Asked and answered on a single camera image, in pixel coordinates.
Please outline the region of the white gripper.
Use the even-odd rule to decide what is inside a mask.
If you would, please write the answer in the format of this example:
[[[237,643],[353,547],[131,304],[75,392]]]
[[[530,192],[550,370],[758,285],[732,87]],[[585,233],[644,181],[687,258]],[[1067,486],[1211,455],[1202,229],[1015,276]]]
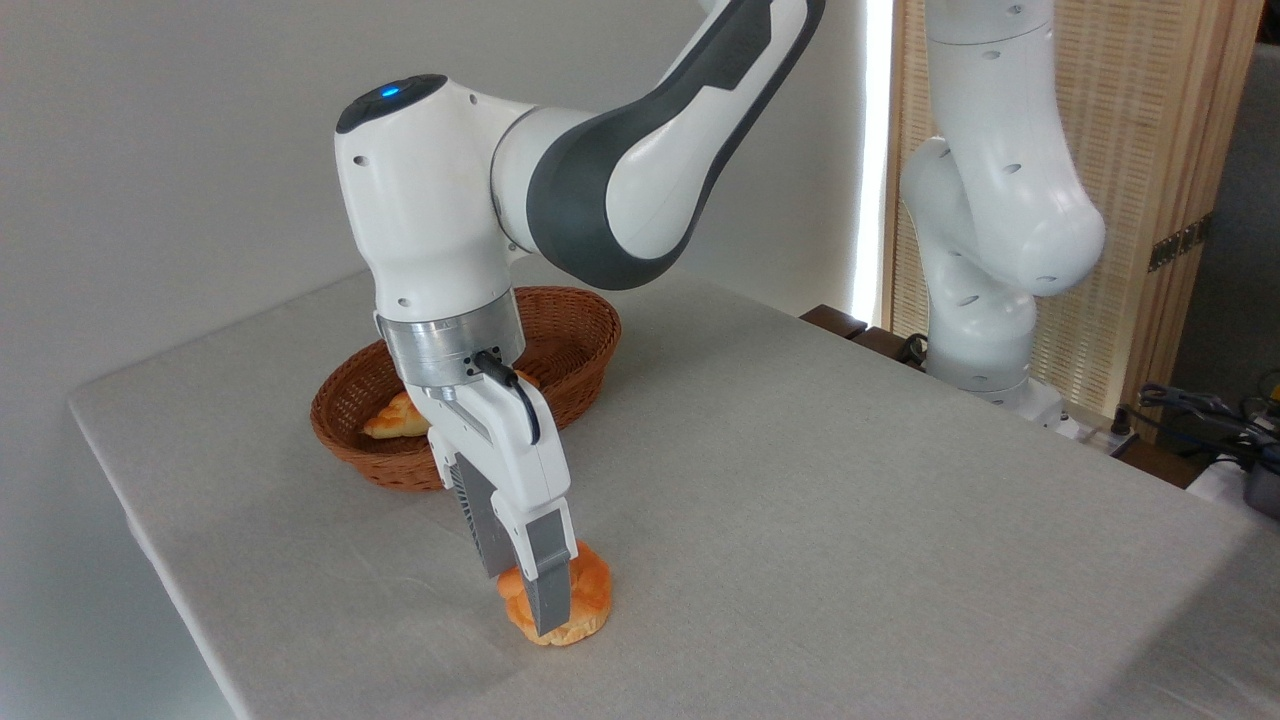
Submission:
[[[518,565],[536,635],[564,625],[577,547],[570,473],[547,401],[524,380],[512,389],[489,378],[453,386],[451,397],[443,388],[407,392],[430,425],[438,471],[445,487],[453,483],[486,575]],[[512,542],[492,505],[495,492],[517,516]]]

